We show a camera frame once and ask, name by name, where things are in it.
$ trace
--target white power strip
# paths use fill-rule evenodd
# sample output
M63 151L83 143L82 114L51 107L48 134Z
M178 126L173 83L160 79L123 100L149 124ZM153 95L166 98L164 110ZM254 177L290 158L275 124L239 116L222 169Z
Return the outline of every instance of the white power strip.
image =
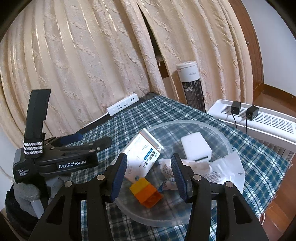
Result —
M110 116L115 115L116 113L120 112L121 110L129 107L133 103L136 103L139 100L137 94L132 94L121 101L118 101L114 105L107 108L107 111Z

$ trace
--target plastic building block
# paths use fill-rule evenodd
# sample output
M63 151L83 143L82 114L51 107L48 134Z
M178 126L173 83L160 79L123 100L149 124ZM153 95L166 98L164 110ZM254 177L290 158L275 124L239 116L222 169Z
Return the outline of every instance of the plastic building block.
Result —
M153 207L163 197L157 189L143 177L131 185L130 190L136 199L146 208Z
M144 187L150 184L145 178L140 178L135 184L131 185L130 190L133 195L136 195L139 191L141 191Z

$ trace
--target table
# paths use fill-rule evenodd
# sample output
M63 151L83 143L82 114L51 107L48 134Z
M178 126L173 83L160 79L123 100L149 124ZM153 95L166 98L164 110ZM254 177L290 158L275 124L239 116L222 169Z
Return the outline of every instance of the table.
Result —
M289 163L268 147L241 131L228 126L214 117L163 96L154 96L130 109L123 110L114 118L101 123L83 135L81 141L72 145L92 142L104 136L112 138L110 148L98 153L99 165L72 173L71 181L83 183L105 171L116 155L144 127L174 121L195 120L207 123L220 130L237 151L245 170L243 196L260 217L272 201ZM86 203L81 205L82 239L87 241ZM116 204L107 204L107 213L114 241L120 240L184 240L187 225L169 228L149 227L124 215ZM216 208L212 210L210 241L216 235Z

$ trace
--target white eraser block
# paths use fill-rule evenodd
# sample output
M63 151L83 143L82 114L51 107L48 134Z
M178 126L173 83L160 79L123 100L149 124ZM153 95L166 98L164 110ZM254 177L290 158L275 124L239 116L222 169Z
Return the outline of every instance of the white eraser block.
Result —
M187 160L209 161L212 157L212 149L200 132L182 137L181 143Z

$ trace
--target curtain fold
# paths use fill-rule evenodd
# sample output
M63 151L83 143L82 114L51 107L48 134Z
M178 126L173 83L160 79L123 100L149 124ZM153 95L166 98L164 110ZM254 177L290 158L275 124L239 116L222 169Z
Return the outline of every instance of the curtain fold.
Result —
M207 110L218 99L252 103L250 55L227 0L135 1L156 38L176 100L185 102L176 64L195 60Z
M32 89L52 90L46 138L78 131L132 93L166 96L139 8L125 0L34 0L0 57L0 121L17 147Z

